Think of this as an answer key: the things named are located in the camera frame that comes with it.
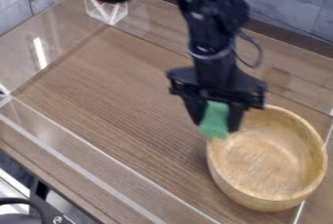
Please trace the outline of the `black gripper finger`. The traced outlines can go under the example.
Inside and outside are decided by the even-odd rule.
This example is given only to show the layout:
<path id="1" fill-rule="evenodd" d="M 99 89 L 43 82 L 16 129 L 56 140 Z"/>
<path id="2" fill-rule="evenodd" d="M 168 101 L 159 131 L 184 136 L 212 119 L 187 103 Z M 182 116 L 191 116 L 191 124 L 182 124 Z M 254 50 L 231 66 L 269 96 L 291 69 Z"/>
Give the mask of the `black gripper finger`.
<path id="1" fill-rule="evenodd" d="M 245 107 L 238 102 L 229 104 L 227 128 L 230 132 L 238 131 L 242 123 Z"/>
<path id="2" fill-rule="evenodd" d="M 199 126 L 207 108 L 207 100 L 199 96 L 198 92 L 184 91 L 180 98 L 190 115 L 192 123 Z"/>

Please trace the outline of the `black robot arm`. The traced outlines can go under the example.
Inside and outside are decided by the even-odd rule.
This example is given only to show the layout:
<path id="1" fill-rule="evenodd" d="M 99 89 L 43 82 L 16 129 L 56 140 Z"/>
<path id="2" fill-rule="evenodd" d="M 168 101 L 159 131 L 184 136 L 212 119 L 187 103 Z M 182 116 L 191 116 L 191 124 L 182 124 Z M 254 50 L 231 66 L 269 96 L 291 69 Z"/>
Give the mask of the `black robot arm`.
<path id="1" fill-rule="evenodd" d="M 249 21 L 245 0 L 175 0 L 188 33 L 191 67 L 166 73 L 170 92 L 182 98 L 202 134 L 226 137 L 238 131 L 245 112 L 263 108 L 266 82 L 246 73 L 235 51 L 235 39 Z"/>

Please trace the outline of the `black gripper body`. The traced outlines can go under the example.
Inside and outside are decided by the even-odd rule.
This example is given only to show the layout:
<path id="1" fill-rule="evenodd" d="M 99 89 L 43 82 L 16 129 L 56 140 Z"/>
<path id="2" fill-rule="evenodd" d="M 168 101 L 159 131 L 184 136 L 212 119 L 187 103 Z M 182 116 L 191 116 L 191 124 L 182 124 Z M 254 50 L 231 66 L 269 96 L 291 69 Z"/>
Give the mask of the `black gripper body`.
<path id="1" fill-rule="evenodd" d="M 192 90 L 204 99 L 263 108 L 266 83 L 239 68 L 230 48 L 212 55 L 192 54 L 191 57 L 191 67 L 178 67 L 166 73 L 174 94 Z"/>

